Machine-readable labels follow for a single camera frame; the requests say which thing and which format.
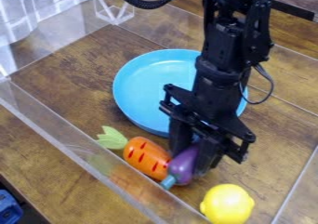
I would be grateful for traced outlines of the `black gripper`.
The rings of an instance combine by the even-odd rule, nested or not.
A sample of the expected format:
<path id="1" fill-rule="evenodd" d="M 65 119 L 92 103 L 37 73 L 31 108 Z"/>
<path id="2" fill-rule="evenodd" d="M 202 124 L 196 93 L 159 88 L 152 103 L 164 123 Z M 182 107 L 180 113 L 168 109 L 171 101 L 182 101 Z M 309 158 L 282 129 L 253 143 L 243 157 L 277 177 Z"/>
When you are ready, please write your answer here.
<path id="1" fill-rule="evenodd" d="M 257 136 L 239 120 L 238 109 L 251 70 L 220 69 L 198 57 L 194 86 L 190 90 L 167 84 L 160 110 L 167 114 L 168 148 L 176 156 L 194 136 L 198 156 L 194 175 L 202 177 L 228 156 L 242 162 Z"/>

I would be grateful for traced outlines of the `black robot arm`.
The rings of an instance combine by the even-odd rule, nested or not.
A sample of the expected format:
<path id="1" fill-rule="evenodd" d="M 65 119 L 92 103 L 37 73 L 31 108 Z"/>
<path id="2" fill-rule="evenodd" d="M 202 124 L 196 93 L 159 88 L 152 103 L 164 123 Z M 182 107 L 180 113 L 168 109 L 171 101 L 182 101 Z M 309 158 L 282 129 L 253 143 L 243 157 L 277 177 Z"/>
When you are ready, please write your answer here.
<path id="1" fill-rule="evenodd" d="M 164 85 L 160 110 L 170 116 L 168 147 L 179 155 L 199 138 L 194 174 L 204 175 L 223 156 L 243 160 L 257 136 L 236 110 L 251 71 L 269 59 L 273 0 L 203 0 L 203 50 L 192 88 Z"/>

